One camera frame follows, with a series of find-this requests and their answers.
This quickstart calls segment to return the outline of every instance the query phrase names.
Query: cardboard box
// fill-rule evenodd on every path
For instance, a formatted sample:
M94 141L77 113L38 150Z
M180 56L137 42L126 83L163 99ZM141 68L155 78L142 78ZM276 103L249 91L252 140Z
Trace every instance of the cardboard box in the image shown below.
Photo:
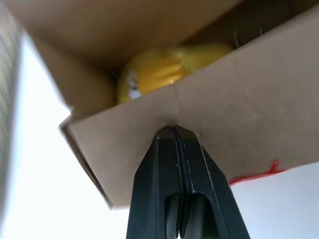
M274 159L282 169L318 160L315 7L175 85L112 107L106 69L185 41L239 1L6 2L74 107L62 128L111 206L130 204L135 171L167 124L193 131L229 180L263 173Z

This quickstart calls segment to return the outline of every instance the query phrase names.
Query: white wall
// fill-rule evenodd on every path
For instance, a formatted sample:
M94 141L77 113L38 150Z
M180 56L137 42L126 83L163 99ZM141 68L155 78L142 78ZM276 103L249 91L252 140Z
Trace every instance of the white wall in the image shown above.
M69 110L28 37L19 77L2 238L124 239L128 210L107 208L58 130ZM318 172L313 164L235 185L251 238L319 238Z

